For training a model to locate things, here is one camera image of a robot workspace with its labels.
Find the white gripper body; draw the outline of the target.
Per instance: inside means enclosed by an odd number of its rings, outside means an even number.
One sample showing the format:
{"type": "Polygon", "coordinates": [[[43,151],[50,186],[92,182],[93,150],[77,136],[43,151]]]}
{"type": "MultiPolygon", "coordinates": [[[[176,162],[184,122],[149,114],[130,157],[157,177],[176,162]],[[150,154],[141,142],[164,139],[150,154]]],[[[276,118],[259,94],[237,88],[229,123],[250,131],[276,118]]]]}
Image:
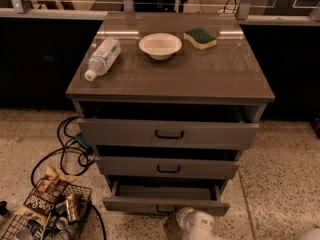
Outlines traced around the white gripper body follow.
{"type": "Polygon", "coordinates": [[[215,218],[206,212],[185,207],[177,212],[176,220],[188,240],[224,240],[213,233],[215,218]]]}

